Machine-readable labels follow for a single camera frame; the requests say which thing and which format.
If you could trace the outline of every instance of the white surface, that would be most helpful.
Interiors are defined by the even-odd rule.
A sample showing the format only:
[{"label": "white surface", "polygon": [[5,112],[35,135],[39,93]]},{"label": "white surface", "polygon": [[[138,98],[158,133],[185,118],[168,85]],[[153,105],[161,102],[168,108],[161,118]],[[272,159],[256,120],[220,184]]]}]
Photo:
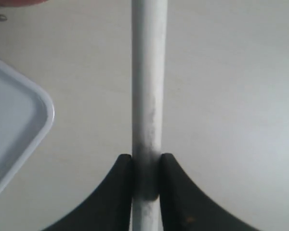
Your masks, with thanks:
[{"label": "white surface", "polygon": [[158,231],[167,3],[132,1],[133,231]]},{"label": "white surface", "polygon": [[[4,10],[0,58],[47,90],[56,121],[1,194],[0,231],[49,225],[131,152],[130,10]],[[170,1],[168,22],[163,151],[232,213],[289,231],[289,1]]]},{"label": "white surface", "polygon": [[49,95],[0,60],[0,193],[53,124]]}]

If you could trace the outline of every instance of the plastic tray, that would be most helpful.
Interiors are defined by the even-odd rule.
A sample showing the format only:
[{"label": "plastic tray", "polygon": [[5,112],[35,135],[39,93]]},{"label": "plastic tray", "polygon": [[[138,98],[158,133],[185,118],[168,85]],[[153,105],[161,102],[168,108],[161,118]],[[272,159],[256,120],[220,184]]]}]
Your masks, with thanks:
[{"label": "plastic tray", "polygon": [[0,60],[0,193],[53,124],[49,95]]}]

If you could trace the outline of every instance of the table surface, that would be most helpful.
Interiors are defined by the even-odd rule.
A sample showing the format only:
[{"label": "table surface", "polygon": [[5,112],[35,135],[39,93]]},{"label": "table surface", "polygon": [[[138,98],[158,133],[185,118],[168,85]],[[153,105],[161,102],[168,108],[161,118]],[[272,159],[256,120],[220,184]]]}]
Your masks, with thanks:
[{"label": "table surface", "polygon": [[[0,59],[41,85],[56,114],[0,195],[0,231],[41,230],[131,152],[131,6],[0,12]],[[163,151],[239,218],[289,231],[289,1],[170,1],[168,22]]]}]

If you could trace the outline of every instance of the white rod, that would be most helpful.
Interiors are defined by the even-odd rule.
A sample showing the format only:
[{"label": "white rod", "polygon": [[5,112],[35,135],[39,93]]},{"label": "white rod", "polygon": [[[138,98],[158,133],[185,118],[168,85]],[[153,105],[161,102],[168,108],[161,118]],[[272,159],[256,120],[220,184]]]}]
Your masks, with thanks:
[{"label": "white rod", "polygon": [[133,231],[157,231],[167,0],[132,1]]}]

